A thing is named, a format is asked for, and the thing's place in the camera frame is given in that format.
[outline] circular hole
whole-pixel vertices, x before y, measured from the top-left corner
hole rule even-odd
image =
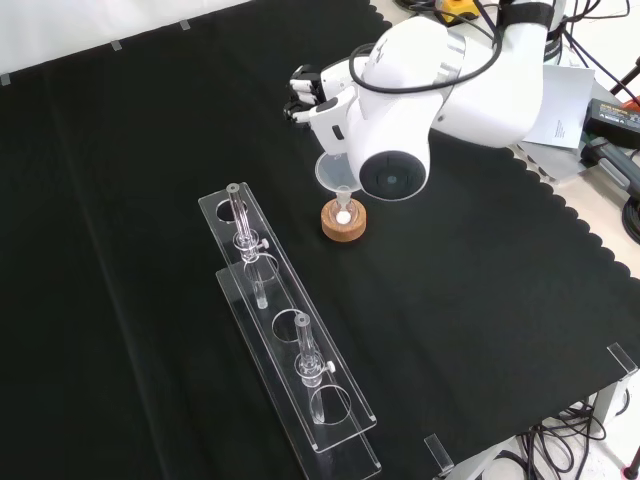
[[[260,253],[254,262],[245,263],[245,276],[252,282],[270,282],[278,273],[278,260],[269,253]]]
[[[278,340],[285,343],[293,343],[298,340],[298,332],[296,331],[296,315],[302,313],[295,308],[282,310],[271,322],[271,330]]]
[[[311,395],[309,408],[314,423],[337,425],[351,413],[351,398],[337,385],[324,385]]]
[[[247,211],[247,204],[242,202],[244,206],[244,211]],[[216,208],[216,215],[218,216],[218,220],[227,223],[233,223],[235,219],[233,218],[233,210],[231,209],[231,202],[229,199],[223,200],[218,204],[218,208]]]

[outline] table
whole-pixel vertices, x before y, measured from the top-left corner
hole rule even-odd
[[[359,196],[358,244],[320,233],[321,152],[283,123],[283,79],[379,37],[368,7],[255,0],[17,72],[0,91],[0,204],[12,206],[0,286],[9,338],[29,339],[17,358],[37,359],[23,365],[35,380],[15,369],[9,393],[40,402],[16,438],[51,457],[21,462],[25,477],[63,455],[41,433],[61,385],[69,478],[300,476],[197,206],[234,181],[251,186],[378,416],[380,478],[437,473],[432,433],[462,465],[621,376],[606,347],[640,338],[637,286],[507,150],[434,133],[424,195],[402,208]]]

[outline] yellow device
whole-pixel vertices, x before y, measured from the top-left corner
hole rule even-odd
[[[436,8],[444,12],[455,13],[468,20],[475,20],[480,16],[480,11],[473,0],[436,0]],[[440,12],[436,12],[436,17],[448,27],[462,23],[457,18]]]

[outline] white floor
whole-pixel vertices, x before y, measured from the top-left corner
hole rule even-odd
[[[621,478],[622,468],[631,463],[638,447],[640,447],[640,375],[635,375],[631,379],[629,392],[631,393],[631,404],[627,411],[605,425],[607,439],[601,442],[590,442],[590,451],[580,477],[581,480],[617,480]],[[561,478],[573,479],[583,457],[584,439],[572,437],[567,440],[575,455],[576,466],[571,472],[563,474]],[[568,460],[562,450],[557,448],[553,442],[549,442],[548,445],[555,462],[561,467],[566,467]],[[515,440],[511,441],[509,450],[522,455],[520,446]],[[536,466],[545,480],[557,478],[537,453],[536,458]],[[503,459],[495,460],[483,475],[483,480],[522,480],[522,478],[522,469],[514,462]]]

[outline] black cable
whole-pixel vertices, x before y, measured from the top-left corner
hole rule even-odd
[[[638,99],[636,98],[636,96],[633,94],[633,92],[632,92],[631,90],[629,90],[625,84],[623,84],[620,80],[618,80],[618,79],[617,79],[617,78],[616,78],[616,77],[615,77],[611,72],[609,72],[609,70],[607,70],[606,68],[604,68],[604,67],[602,66],[602,64],[600,64],[600,62],[598,62],[595,58],[593,58],[593,56],[592,56],[589,52],[587,52],[587,50],[586,50],[582,45],[580,45],[580,44],[576,41],[576,39],[575,39],[575,38],[571,37],[571,35],[570,35],[567,31],[565,31],[564,33],[565,33],[565,35],[567,35],[570,39],[572,39],[572,40],[573,40],[573,44],[574,44],[576,47],[578,47],[578,48],[582,51],[582,53],[584,53],[584,54],[587,56],[587,58],[588,58],[589,60],[591,60],[593,63],[595,63],[595,64],[598,66],[598,68],[600,68],[600,70],[602,70],[604,73],[606,73],[606,74],[609,76],[609,78],[611,78],[614,82],[616,82],[618,85],[620,85],[620,86],[622,87],[622,89],[623,89],[625,92],[627,92],[627,93],[629,94],[629,96],[633,99],[633,101],[634,101],[635,103],[637,103],[637,104],[638,104],[638,106],[640,107],[640,100],[638,100]]]
[[[454,17],[454,18],[456,18],[456,19],[458,19],[458,20],[460,20],[460,21],[462,21],[464,23],[467,23],[468,25],[471,25],[473,28],[475,28],[476,30],[482,32],[484,35],[486,35],[487,37],[492,39],[495,42],[495,49],[493,51],[493,55],[487,61],[487,63],[482,65],[477,70],[475,70],[475,71],[473,71],[471,73],[467,73],[466,75],[462,75],[462,76],[460,76],[458,78],[454,78],[452,80],[447,80],[447,81],[440,82],[440,83],[435,83],[435,84],[432,84],[432,85],[421,85],[421,86],[417,86],[417,87],[404,87],[404,88],[377,87],[375,85],[371,85],[371,84],[365,82],[360,76],[358,76],[358,74],[356,73],[356,69],[355,69],[355,59],[356,59],[356,57],[358,55],[362,54],[362,53],[365,53],[365,51],[367,51],[367,50],[369,52],[371,52],[371,50],[375,46],[374,43],[368,43],[366,45],[359,46],[353,52],[351,52],[351,56],[349,57],[349,74],[351,75],[351,78],[353,78],[353,81],[356,84],[358,84],[359,86],[361,86],[362,88],[364,88],[366,90],[371,90],[372,92],[386,93],[386,94],[405,94],[405,93],[422,93],[422,92],[430,92],[430,91],[433,91],[433,90],[439,90],[441,88],[450,87],[450,86],[457,85],[457,84],[462,83],[462,82],[466,82],[467,80],[471,80],[472,78],[475,78],[478,75],[486,72],[489,68],[491,68],[491,66],[494,63],[496,63],[496,61],[498,60],[498,57],[500,56],[500,53],[502,53],[502,36],[498,33],[498,29],[496,28],[495,24],[491,21],[489,15],[487,14],[486,10],[484,9],[484,7],[480,3],[480,1],[479,0],[473,0],[473,3],[478,8],[478,11],[482,15],[482,17],[489,24],[489,28],[491,29],[491,32],[493,33],[493,35],[491,35],[485,29],[483,29],[483,28],[479,27],[478,25],[472,23],[468,19],[466,19],[466,18],[464,18],[464,17],[462,17],[460,15],[456,15],[454,13],[445,12],[444,10],[440,10],[438,8],[432,8],[432,7],[424,7],[424,8],[420,7],[419,10],[417,10],[417,11],[421,11],[421,12],[438,12],[441,15],[449,15],[449,16]]]
[[[629,389],[626,388],[624,390],[624,395],[626,397],[626,401],[624,402],[624,407],[622,407],[622,410],[620,410],[618,413],[616,413],[616,417],[622,415],[624,412],[627,411],[627,408],[629,408],[629,405],[631,404],[631,394],[629,393]]]
[[[629,197],[622,207],[622,226],[634,242],[640,244],[640,200]]]
[[[556,65],[560,65],[560,61],[562,60],[563,48],[564,48],[564,45],[562,45],[562,39],[560,39],[560,53],[558,54],[558,63],[556,63]]]
[[[580,466],[578,467],[578,473],[576,473],[576,480],[580,479],[580,475],[582,475],[582,470],[584,470],[584,466],[587,464],[587,457],[589,456],[589,441],[591,440],[591,436],[589,435],[591,433],[591,420],[595,420],[595,417],[593,416],[593,409],[591,410],[591,413],[589,414],[589,422],[587,423],[587,435],[586,435],[586,439],[585,439],[585,444],[584,444],[584,456],[582,457],[582,460],[580,461]]]
[[[627,11],[625,13],[622,13],[620,15],[606,15],[603,17],[583,17],[583,18],[588,18],[589,20],[606,20],[609,18],[624,18],[624,17],[628,17],[629,14],[631,13],[631,2],[629,0],[626,0],[625,2],[627,4]]]
[[[569,48],[573,49],[573,52],[578,56],[578,58],[580,59],[580,61],[582,62],[582,64],[585,66],[585,68],[590,68],[589,64],[586,62],[586,60],[582,57],[582,55],[580,54],[580,51],[578,51],[576,48],[573,48],[573,42],[572,42],[572,37],[569,35],[569,33],[565,30],[562,32],[562,34],[567,37],[567,40],[569,40]]]
[[[587,0],[587,3],[585,3],[585,5],[584,5],[584,10],[582,10],[581,13],[579,13],[578,15],[576,15],[574,13],[573,16],[564,18],[562,20],[562,22],[563,23],[578,23],[580,20],[585,18],[586,15],[590,14],[591,12],[593,12],[598,7],[598,5],[600,5],[600,2],[601,2],[601,0],[596,0],[594,2],[594,4],[591,5],[590,0]]]
[[[435,0],[423,1],[423,0],[394,0],[396,4],[400,8],[404,8],[405,10],[411,10],[412,7],[416,5],[423,5],[425,7],[434,7]]]
[[[576,4],[573,6],[573,17],[571,17],[572,20],[576,17],[577,14],[578,14],[578,0],[576,0]],[[571,33],[572,34],[573,34],[573,25],[574,25],[574,22],[572,21],[572,23],[571,23]],[[573,48],[573,42],[571,40],[569,40],[569,47]]]
[[[567,474],[571,472],[576,464],[576,458],[573,450],[571,449],[565,438],[579,435],[585,438],[584,457],[580,461],[580,465],[578,466],[575,477],[576,480],[579,480],[580,476],[582,475],[582,471],[584,470],[587,456],[589,455],[590,442],[604,440],[605,438],[607,438],[607,432],[604,429],[602,423],[596,417],[594,417],[594,409],[593,406],[588,403],[588,399],[583,400],[579,407],[566,408],[564,411],[560,412],[558,415],[552,418],[563,422],[563,425],[546,426],[540,423],[531,427],[527,432],[518,435],[518,440],[521,442],[524,450],[523,457],[516,455],[513,452],[503,450],[496,457],[496,459],[506,458],[508,460],[516,462],[524,471],[526,480],[544,480],[535,466],[535,441],[536,438],[538,438],[542,446],[541,450],[538,449],[540,455],[542,456],[542,459],[547,463],[555,476],[560,479],[561,474]],[[591,434],[591,426],[594,422],[598,424],[602,429],[601,437],[594,437]],[[566,430],[569,430],[572,433],[559,433]],[[547,441],[545,437],[555,437],[558,441],[560,441],[560,443],[562,444],[562,448],[566,450],[567,457],[569,458],[569,464],[566,467],[561,467],[553,459],[547,447]]]

